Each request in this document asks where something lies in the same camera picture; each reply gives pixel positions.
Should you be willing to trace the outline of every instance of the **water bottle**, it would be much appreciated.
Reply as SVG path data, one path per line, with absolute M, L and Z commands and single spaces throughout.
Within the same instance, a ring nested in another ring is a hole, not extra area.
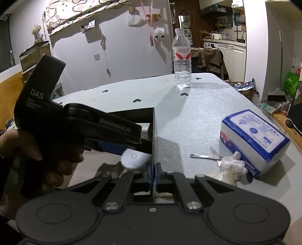
M 178 88 L 186 88 L 191 86 L 190 42 L 183 28 L 176 28 L 175 33 L 172 43 L 175 81 Z

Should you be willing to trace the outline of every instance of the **broom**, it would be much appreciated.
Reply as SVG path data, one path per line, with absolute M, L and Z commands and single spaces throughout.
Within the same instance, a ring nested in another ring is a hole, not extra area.
M 279 31 L 279 35 L 280 35 L 280 43 L 281 43 L 281 69 L 280 69 L 279 87 L 274 92 L 267 94 L 267 101 L 274 101 L 274 102 L 286 101 L 285 93 L 280 89 L 281 81 L 282 81 L 282 67 L 283 67 L 283 45 L 282 45 L 281 31 Z

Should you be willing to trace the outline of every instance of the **wall socket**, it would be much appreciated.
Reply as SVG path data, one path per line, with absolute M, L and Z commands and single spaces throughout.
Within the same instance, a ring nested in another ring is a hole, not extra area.
M 95 61 L 96 61 L 96 60 L 100 60 L 100 59 L 101 59 L 101 56 L 100 56 L 100 54 L 96 54 L 96 55 L 94 55 L 94 58 L 95 58 Z

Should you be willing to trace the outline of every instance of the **white plush toy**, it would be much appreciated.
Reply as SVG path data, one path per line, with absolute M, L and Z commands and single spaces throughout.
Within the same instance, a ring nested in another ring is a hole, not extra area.
M 165 29 L 161 27 L 156 28 L 154 30 L 154 34 L 155 34 L 155 38 L 158 38 L 158 36 L 165 37 Z

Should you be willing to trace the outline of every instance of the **pink strap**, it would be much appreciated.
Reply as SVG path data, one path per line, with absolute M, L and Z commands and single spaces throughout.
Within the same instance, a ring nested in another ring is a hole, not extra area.
M 148 22 L 148 19 L 147 19 L 147 14 L 146 14 L 146 10 L 145 10 L 145 7 L 144 7 L 144 3 L 143 3 L 143 0 L 140 0 L 140 4 L 141 4 L 141 6 L 142 6 L 142 9 L 143 9 L 143 12 L 144 12 L 144 15 L 145 15 L 145 19 L 146 19 L 146 21 L 147 21 L 147 24 L 148 24 L 148 26 L 150 27 L 150 30 L 151 30 L 151 32 L 150 32 L 150 35 L 152 34 L 152 8 L 153 8 L 153 0 L 151 0 L 151 11 L 150 11 L 150 24 L 149 24 L 149 22 Z
M 152 19 L 153 19 L 153 16 L 152 16 L 152 9 L 153 9 L 153 0 L 151 0 L 151 10 L 150 10 L 150 17 L 151 17 L 151 20 L 150 20 L 150 27 L 152 28 Z

